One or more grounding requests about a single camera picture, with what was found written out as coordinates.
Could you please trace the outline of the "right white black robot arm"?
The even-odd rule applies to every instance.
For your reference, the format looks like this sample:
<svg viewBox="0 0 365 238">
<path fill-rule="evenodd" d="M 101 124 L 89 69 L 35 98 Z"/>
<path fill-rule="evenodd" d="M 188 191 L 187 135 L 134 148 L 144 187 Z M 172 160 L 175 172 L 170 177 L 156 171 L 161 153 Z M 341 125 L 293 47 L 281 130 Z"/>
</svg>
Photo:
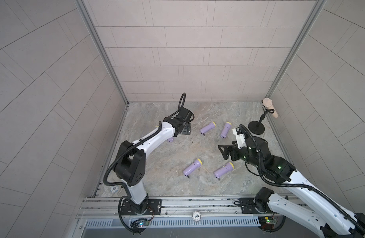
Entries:
<svg viewBox="0 0 365 238">
<path fill-rule="evenodd" d="M 218 146 L 224 159 L 242 160 L 246 166 L 254 166 L 258 170 L 256 175 L 266 184 L 287 189 L 306 207 L 288 201 L 267 187 L 262 187 L 252 200 L 241 198 L 235 205 L 261 214 L 280 214 L 321 238 L 365 237 L 365 214 L 353 213 L 335 202 L 286 159 L 272 155 L 268 142 L 253 136 L 244 125 L 234 129 L 233 133 L 236 140 L 231 145 Z"/>
</svg>

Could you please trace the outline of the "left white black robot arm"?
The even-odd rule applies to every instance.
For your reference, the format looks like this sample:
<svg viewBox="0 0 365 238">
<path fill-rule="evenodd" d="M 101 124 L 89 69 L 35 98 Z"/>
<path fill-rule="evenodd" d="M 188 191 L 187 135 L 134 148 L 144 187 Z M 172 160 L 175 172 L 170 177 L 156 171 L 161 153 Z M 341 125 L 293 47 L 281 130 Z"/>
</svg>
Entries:
<svg viewBox="0 0 365 238">
<path fill-rule="evenodd" d="M 181 134 L 185 126 L 194 120 L 193 112 L 183 107 L 185 99 L 186 94 L 183 93 L 177 111 L 159 122 L 152 132 L 134 142 L 124 141 L 104 174 L 104 185 L 123 187 L 130 207 L 137 214 L 144 213 L 148 205 L 149 196 L 142 182 L 147 156 L 168 139 Z"/>
</svg>

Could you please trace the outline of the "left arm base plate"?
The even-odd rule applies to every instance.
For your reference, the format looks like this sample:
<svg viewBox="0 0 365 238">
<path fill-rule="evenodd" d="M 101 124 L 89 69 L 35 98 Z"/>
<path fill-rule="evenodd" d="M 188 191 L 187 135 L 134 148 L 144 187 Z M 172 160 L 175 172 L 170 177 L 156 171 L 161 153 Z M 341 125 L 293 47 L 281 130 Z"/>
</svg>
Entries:
<svg viewBox="0 0 365 238">
<path fill-rule="evenodd" d="M 161 199 L 148 199 L 141 204 L 135 204 L 131 199 L 124 199 L 119 205 L 119 211 L 122 216 L 160 215 L 161 206 Z"/>
</svg>

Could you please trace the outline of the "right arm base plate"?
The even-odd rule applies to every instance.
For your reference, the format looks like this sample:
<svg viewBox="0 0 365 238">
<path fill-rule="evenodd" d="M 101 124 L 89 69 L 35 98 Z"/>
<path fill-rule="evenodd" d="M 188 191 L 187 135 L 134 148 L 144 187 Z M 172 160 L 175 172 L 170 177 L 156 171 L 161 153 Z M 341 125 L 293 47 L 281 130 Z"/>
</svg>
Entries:
<svg viewBox="0 0 365 238">
<path fill-rule="evenodd" d="M 235 206 L 239 206 L 243 214 L 274 214 L 267 205 L 267 202 L 250 197 L 240 198 L 233 202 Z"/>
</svg>

